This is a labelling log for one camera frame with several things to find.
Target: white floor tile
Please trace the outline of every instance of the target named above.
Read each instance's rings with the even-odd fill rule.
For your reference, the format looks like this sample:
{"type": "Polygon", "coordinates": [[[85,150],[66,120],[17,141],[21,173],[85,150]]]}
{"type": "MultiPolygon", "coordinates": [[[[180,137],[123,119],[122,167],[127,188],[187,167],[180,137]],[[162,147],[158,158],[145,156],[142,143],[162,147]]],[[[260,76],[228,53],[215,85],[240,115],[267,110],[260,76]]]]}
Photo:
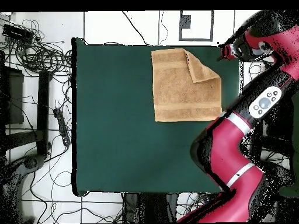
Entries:
{"type": "Polygon", "coordinates": [[[83,207],[91,212],[83,211],[82,223],[107,223],[112,222],[116,216],[121,214],[123,204],[83,203],[83,207]]]}
{"type": "Polygon", "coordinates": [[[90,192],[84,197],[84,201],[90,202],[123,202],[120,193],[113,192],[90,192]]]}

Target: button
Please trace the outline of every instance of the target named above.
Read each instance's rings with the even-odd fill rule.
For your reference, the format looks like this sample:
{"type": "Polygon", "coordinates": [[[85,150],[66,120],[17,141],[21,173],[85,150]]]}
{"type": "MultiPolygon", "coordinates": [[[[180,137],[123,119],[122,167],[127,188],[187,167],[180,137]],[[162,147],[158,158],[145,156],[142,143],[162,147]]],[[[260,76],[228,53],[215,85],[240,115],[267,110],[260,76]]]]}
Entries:
{"type": "Polygon", "coordinates": [[[261,109],[267,109],[269,106],[271,106],[271,101],[268,98],[261,98],[259,100],[259,106],[261,109]]]}

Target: black frame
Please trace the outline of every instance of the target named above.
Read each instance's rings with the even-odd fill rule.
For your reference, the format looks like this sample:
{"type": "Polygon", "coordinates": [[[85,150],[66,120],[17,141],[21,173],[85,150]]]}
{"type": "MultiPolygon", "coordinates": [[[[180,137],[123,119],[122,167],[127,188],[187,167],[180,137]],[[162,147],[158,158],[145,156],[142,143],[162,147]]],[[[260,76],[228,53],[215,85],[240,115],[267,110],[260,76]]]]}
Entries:
{"type": "Polygon", "coordinates": [[[182,29],[189,29],[191,24],[191,16],[183,15],[183,11],[180,10],[180,26],[179,26],[179,41],[213,41],[214,33],[214,11],[211,10],[211,30],[210,38],[182,38],[182,29]]]}

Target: power strip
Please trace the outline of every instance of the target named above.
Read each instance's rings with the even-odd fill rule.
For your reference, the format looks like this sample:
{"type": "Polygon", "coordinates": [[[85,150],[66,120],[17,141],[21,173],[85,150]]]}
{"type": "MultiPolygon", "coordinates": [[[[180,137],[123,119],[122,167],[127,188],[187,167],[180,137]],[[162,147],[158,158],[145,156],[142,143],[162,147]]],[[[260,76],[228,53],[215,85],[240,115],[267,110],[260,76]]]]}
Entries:
{"type": "Polygon", "coordinates": [[[65,121],[62,112],[60,109],[56,108],[53,109],[54,117],[57,118],[58,120],[58,125],[59,125],[59,133],[62,137],[62,142],[65,147],[69,147],[71,144],[71,140],[69,139],[68,136],[68,131],[67,128],[65,127],[65,121]]]}

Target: floor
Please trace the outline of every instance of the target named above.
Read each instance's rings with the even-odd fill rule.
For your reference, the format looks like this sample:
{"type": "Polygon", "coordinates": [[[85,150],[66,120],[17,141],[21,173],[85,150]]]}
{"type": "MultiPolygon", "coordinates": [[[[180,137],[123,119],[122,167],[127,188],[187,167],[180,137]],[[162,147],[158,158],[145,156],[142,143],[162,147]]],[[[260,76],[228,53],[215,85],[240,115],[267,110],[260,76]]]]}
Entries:
{"type": "MultiPolygon", "coordinates": [[[[215,39],[220,42],[225,41],[232,35],[233,30],[236,30],[242,23],[245,21],[250,15],[257,12],[257,10],[215,10],[215,26],[218,27],[214,31],[215,39]],[[222,14],[225,16],[227,11],[227,15],[224,19],[227,20],[227,25],[222,25],[221,28],[221,19],[219,14],[216,11],[223,11],[222,14]]],[[[177,15],[174,15],[171,11],[163,11],[160,13],[158,11],[146,12],[148,16],[147,20],[156,20],[155,25],[153,25],[150,21],[146,23],[143,17],[143,13],[138,12],[129,12],[130,19],[132,22],[135,20],[134,24],[137,29],[143,30],[144,38],[147,39],[147,43],[152,45],[157,45],[157,36],[160,36],[160,40],[164,43],[162,45],[181,45],[187,44],[184,41],[178,42],[178,39],[175,35],[172,34],[172,29],[176,30],[176,27],[172,27],[172,19],[177,18],[177,15]],[[159,30],[160,35],[158,35],[157,24],[160,16],[160,22],[163,27],[168,27],[165,29],[159,30]]],[[[32,25],[32,20],[35,20],[39,23],[39,30],[44,33],[45,42],[55,42],[55,45],[62,48],[63,52],[66,53],[71,49],[71,38],[73,37],[84,37],[86,42],[89,44],[100,44],[105,42],[119,42],[123,44],[139,44],[142,40],[140,36],[136,34],[130,26],[129,22],[126,22],[125,19],[120,20],[119,22],[109,22],[109,24],[105,24],[100,22],[99,18],[101,16],[108,15],[120,15],[120,12],[109,12],[109,13],[100,13],[100,12],[37,12],[37,13],[14,13],[11,17],[1,15],[0,18],[10,20],[16,24],[24,24],[27,27],[32,25]],[[118,33],[111,32],[113,28],[127,29],[127,33],[118,33]]],[[[0,20],[0,25],[3,25],[5,21],[0,20]]],[[[28,76],[27,72],[20,66],[17,66],[13,63],[18,63],[14,56],[11,56],[10,62],[8,60],[8,65],[13,68],[19,68],[23,70],[23,74],[28,76]]],[[[251,64],[245,64],[245,84],[250,81],[251,76],[254,77],[258,73],[260,69],[258,66],[251,68],[251,75],[248,72],[251,64]]],[[[66,76],[57,76],[59,81],[64,82],[67,81],[66,76]]],[[[37,85],[38,79],[32,77],[26,77],[23,85],[23,96],[26,98],[26,102],[33,102],[37,100],[37,85]]],[[[50,103],[49,106],[51,108],[55,108],[62,104],[64,101],[64,95],[62,92],[62,83],[59,83],[56,80],[52,80],[50,82],[50,103]]],[[[68,92],[68,96],[71,99],[71,89],[68,92]]],[[[72,118],[72,106],[67,103],[64,107],[64,118],[65,121],[68,121],[69,128],[71,128],[71,118],[72,118]]],[[[26,113],[28,119],[30,120],[33,128],[36,128],[36,114],[37,107],[34,104],[23,103],[23,110],[26,113]]],[[[14,124],[11,126],[7,126],[6,133],[12,134],[16,132],[24,131],[23,129],[30,128],[29,123],[25,121],[23,124],[14,124]]],[[[52,157],[60,154],[64,150],[64,146],[62,144],[61,138],[58,136],[58,122],[54,118],[53,115],[49,116],[49,141],[53,142],[53,148],[51,150],[52,157]]],[[[29,149],[35,147],[35,144],[25,145],[22,147],[18,147],[12,150],[9,150],[6,154],[7,158],[11,161],[23,156],[29,149]]],[[[45,211],[43,216],[40,219],[40,223],[105,223],[107,219],[103,219],[107,216],[115,217],[120,211],[122,207],[122,198],[120,194],[116,193],[103,193],[103,192],[90,192],[88,195],[81,197],[76,197],[73,195],[71,191],[70,185],[70,172],[72,169],[71,163],[71,155],[72,155],[72,146],[70,149],[59,156],[56,159],[53,159],[51,162],[46,163],[40,170],[36,172],[36,178],[33,183],[33,192],[43,199],[47,203],[47,209],[45,211],[45,203],[41,202],[37,198],[35,198],[30,192],[30,184],[33,180],[33,174],[30,174],[25,179],[23,188],[22,188],[22,207],[23,213],[25,217],[34,216],[35,223],[38,218],[45,211]]],[[[197,194],[191,193],[182,193],[179,196],[178,204],[186,205],[193,204],[194,199],[197,194]]],[[[179,219],[180,213],[185,211],[183,206],[178,206],[178,214],[177,218],[179,219]]]]}

